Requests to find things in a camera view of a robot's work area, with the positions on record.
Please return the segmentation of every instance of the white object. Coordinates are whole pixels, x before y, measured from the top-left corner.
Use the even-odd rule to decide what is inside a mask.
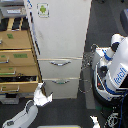
[[[34,101],[30,100],[26,103],[23,111],[19,112],[15,117],[10,120],[5,121],[2,128],[28,128],[29,125],[34,121],[38,114],[37,106],[44,106],[48,102],[52,101],[52,94],[46,97],[42,91],[41,87],[44,83],[39,83],[35,93]]]
[[[28,101],[23,111],[19,112],[15,117],[7,120],[2,128],[28,128],[34,121],[38,113],[37,106],[33,101]]]
[[[54,78],[60,80],[79,78],[91,0],[30,0],[30,3],[32,5],[31,9],[27,6],[27,1],[24,0],[31,31],[30,11],[33,15],[40,55],[36,46],[35,50],[43,81],[44,79],[52,80]],[[61,66],[63,64],[60,63],[62,59],[65,59],[65,62],[68,60],[72,62]],[[55,65],[53,67],[49,61],[56,62],[56,60],[58,61],[58,66]],[[53,98],[76,98],[78,82],[74,83],[74,85],[69,84],[69,86],[70,93],[67,93],[68,88],[65,85],[62,88],[59,86],[60,93],[56,93],[58,88],[55,86],[54,90],[56,91],[54,93],[52,84],[49,85],[46,81],[46,94],[49,95],[49,92],[52,90],[54,93]]]
[[[41,91],[42,86],[43,86],[43,83],[39,83],[38,87],[34,92],[34,105],[44,106],[48,102],[52,102],[52,94],[49,97],[46,97]]]
[[[7,13],[13,14],[13,13],[21,13],[21,10],[7,10]]]
[[[121,86],[128,74],[128,37],[122,37],[119,34],[113,35],[111,44],[114,44],[114,42],[119,43],[115,53],[112,53],[112,49],[109,47],[104,56],[99,54],[99,62],[93,61],[95,89],[108,102],[119,100],[119,97],[123,96],[123,92],[128,89],[127,85]],[[107,69],[106,71],[101,71],[101,73],[99,69],[102,66],[106,66]]]
[[[93,128],[100,128],[99,122],[98,122],[98,118],[96,116],[90,116],[92,118],[92,121],[94,123]]]
[[[95,70],[97,63],[99,63],[100,59],[104,56],[104,51],[107,51],[108,48],[96,48],[94,53],[92,69]]]

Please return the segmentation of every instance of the sticker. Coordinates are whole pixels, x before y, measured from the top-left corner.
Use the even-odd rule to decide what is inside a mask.
[[[14,58],[28,58],[27,54],[13,54]]]
[[[17,14],[17,13],[20,13],[20,12],[21,12],[20,9],[7,10],[7,13],[9,13],[9,14]]]
[[[39,17],[49,17],[48,4],[37,4],[37,10]]]
[[[1,55],[1,58],[6,58],[6,56],[5,55]]]
[[[13,39],[13,35],[12,34],[7,34],[9,39]]]

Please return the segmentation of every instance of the cable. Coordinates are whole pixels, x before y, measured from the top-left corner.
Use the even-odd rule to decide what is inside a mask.
[[[128,90],[124,93],[124,97],[123,97],[123,99],[122,99],[122,103],[121,103],[121,115],[120,115],[120,122],[119,122],[119,127],[118,127],[118,128],[120,128],[120,126],[121,126],[123,102],[124,102],[124,98],[125,98],[125,96],[126,96],[127,94],[128,94]]]
[[[106,128],[106,126],[108,125],[109,127],[111,127],[111,128],[114,128],[114,126],[116,125],[118,123],[118,113],[112,113],[109,117],[108,117],[108,119],[107,119],[107,121],[106,121],[106,123],[105,123],[105,125],[104,125],[104,128]]]
[[[89,90],[87,90],[87,91],[82,91],[82,90],[80,89],[80,85],[79,85],[79,87],[78,87],[79,91],[82,92],[82,93],[84,93],[84,94],[90,92],[91,89],[92,89],[92,84],[91,84],[91,82],[90,82],[89,80],[82,80],[82,81],[85,81],[85,82],[90,83],[91,86],[90,86]]]
[[[99,46],[97,44],[92,44],[91,46],[91,52],[94,54],[95,51],[93,51],[93,47],[95,46],[95,50],[96,48],[99,48]]]
[[[93,59],[93,56],[92,55],[89,55],[87,53],[84,53],[83,54],[83,60],[82,60],[82,68],[81,68],[81,70],[84,70],[87,67],[91,66],[92,65],[92,59]]]

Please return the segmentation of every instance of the gray floor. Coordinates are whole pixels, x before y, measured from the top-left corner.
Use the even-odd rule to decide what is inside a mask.
[[[100,4],[101,0],[92,0],[91,15],[86,38],[85,52],[90,54],[92,44],[99,47],[108,47],[111,43],[111,37],[115,33],[126,36],[120,23],[120,12],[128,8],[128,1],[121,3],[120,0],[105,0],[104,4]],[[96,108],[96,101],[93,92],[90,90],[91,81],[90,67],[86,68],[84,62],[81,72],[80,85],[86,94],[78,91],[77,99],[53,100],[44,108],[39,107],[39,113],[30,128],[36,128],[41,125],[79,125],[83,128],[92,128],[93,122],[91,115],[97,116],[101,128],[105,124],[105,119]],[[23,110],[28,99],[20,99],[18,105],[2,105],[0,104],[0,127],[7,119],[12,118],[18,112]]]

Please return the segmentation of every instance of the drawer handle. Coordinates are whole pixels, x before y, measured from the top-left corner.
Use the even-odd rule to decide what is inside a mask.
[[[66,84],[68,82],[70,82],[69,80],[54,80],[52,81],[53,83],[56,83],[56,84]]]
[[[9,59],[7,59],[7,61],[0,62],[0,64],[5,64],[5,63],[8,63],[8,62],[9,62]]]
[[[56,66],[64,66],[64,65],[66,65],[66,64],[71,63],[71,61],[65,62],[65,63],[63,63],[63,64],[57,64],[55,61],[51,61],[51,62],[49,62],[49,63],[50,63],[50,64],[53,64],[53,65],[56,65]]]
[[[16,71],[14,71],[13,73],[0,73],[0,75],[15,75]]]
[[[4,92],[4,93],[7,93],[7,92],[19,92],[19,86],[18,86],[18,88],[17,88],[17,90],[8,90],[8,91],[3,91],[3,89],[5,88],[5,86],[2,86],[1,87],[1,92]]]

